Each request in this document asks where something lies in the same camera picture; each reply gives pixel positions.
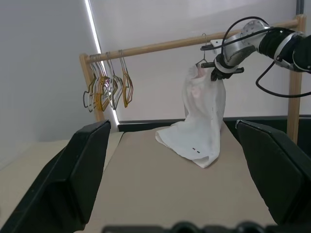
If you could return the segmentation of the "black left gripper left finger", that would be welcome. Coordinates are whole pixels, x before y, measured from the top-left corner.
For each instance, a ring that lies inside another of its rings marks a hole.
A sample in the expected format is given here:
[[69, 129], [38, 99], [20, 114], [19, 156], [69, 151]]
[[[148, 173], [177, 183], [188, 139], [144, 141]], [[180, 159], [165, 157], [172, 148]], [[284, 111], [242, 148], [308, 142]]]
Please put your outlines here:
[[0, 233], [75, 233], [90, 220], [111, 129], [100, 121], [78, 130], [41, 170]]

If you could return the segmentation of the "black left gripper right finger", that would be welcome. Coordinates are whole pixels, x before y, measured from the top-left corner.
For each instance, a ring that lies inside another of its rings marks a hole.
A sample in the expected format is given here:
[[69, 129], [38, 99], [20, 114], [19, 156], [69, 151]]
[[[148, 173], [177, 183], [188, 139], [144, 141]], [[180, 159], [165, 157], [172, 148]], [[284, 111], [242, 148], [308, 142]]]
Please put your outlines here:
[[283, 131], [237, 120], [253, 182], [276, 224], [311, 224], [311, 158]]

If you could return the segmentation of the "white garment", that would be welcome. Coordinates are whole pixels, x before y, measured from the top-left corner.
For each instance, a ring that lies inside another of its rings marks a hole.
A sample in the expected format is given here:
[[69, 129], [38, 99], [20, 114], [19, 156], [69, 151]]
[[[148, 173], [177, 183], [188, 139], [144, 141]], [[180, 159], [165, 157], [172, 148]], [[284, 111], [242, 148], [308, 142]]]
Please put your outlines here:
[[158, 130], [156, 140], [201, 168], [220, 154], [226, 91], [223, 80], [211, 80], [212, 68], [190, 68], [182, 87], [186, 118]]

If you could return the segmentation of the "wooden clothes rack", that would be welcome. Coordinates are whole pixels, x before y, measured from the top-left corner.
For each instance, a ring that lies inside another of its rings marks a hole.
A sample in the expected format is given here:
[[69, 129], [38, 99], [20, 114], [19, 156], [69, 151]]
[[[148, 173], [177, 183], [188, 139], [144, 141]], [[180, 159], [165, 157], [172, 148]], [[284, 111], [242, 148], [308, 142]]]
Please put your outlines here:
[[[306, 21], [307, 21], [306, 15], [300, 14], [300, 15], [296, 15], [295, 19], [293, 20], [282, 22], [282, 23], [277, 23], [277, 24], [274, 24], [273, 26], [274, 28], [282, 27], [282, 28], [288, 28], [288, 29], [305, 32]], [[123, 50], [121, 54], [118, 51], [113, 51], [110, 53], [110, 56], [108, 58], [105, 54], [87, 55], [83, 53], [83, 54], [80, 54], [79, 60], [80, 60], [83, 75], [84, 75], [84, 78], [85, 78], [85, 81], [88, 87], [89, 85], [91, 85], [92, 80], [94, 78], [93, 72], [91, 70], [91, 65], [90, 65], [92, 63], [105, 61], [107, 59], [116, 59], [119, 57], [135, 56], [135, 55], [146, 54], [146, 53], [151, 53], [151, 52], [199, 45], [199, 44], [205, 43], [205, 41], [210, 42], [211, 40], [223, 39], [223, 37], [226, 38], [226, 37], [233, 36], [237, 34], [239, 31], [240, 29], [230, 31], [228, 34], [225, 34], [225, 32], [208, 34], [206, 38], [203, 36], [197, 36], [197, 37], [190, 37], [186, 39], [179, 39], [179, 40], [168, 41], [168, 42], [163, 42], [163, 43], [150, 44], [150, 45], [141, 46], [141, 47], [134, 47], [134, 48]], [[302, 74], [291, 71], [289, 93], [290, 94], [300, 93], [301, 82], [302, 82]], [[295, 143], [297, 143], [297, 139], [298, 139], [299, 110], [300, 110], [300, 99], [289, 100], [288, 117], [287, 117], [287, 135]], [[95, 114], [96, 120], [104, 120], [103, 111], [96, 109], [94, 114]]]

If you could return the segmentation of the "black baseboard strip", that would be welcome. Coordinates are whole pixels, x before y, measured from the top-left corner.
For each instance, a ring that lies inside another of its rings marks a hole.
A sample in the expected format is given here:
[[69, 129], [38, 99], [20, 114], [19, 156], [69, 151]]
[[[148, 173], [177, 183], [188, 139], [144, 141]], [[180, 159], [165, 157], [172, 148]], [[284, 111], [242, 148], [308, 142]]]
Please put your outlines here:
[[[246, 120], [271, 126], [283, 132], [287, 131], [287, 117], [286, 116], [242, 116], [242, 117], [224, 117], [225, 125], [231, 130], [235, 131], [235, 124], [237, 120]], [[118, 129], [124, 132], [134, 132], [150, 130], [158, 127], [170, 126], [173, 123], [184, 121], [185, 119], [158, 119], [158, 120], [131, 120], [120, 121]], [[298, 125], [311, 126], [311, 115], [300, 115]]]

